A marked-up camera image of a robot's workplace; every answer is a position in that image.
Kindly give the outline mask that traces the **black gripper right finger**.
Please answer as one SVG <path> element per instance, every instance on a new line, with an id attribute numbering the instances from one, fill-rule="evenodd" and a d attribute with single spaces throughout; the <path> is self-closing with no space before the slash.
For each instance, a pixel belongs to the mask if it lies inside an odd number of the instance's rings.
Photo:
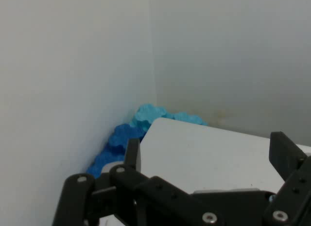
<path id="1" fill-rule="evenodd" d="M 267 226 L 311 224 L 311 157 L 282 132 L 270 135 L 269 161 L 284 184 L 263 215 Z"/>

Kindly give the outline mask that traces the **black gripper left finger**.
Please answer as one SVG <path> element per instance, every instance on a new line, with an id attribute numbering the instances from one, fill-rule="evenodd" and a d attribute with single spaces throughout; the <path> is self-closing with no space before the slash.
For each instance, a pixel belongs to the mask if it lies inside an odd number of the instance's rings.
<path id="1" fill-rule="evenodd" d="M 99 178 L 74 174 L 63 185 L 55 226 L 97 226 L 114 215 L 126 226 L 222 226 L 224 217 L 169 182 L 139 170 L 140 141 L 131 139 L 125 160 Z"/>

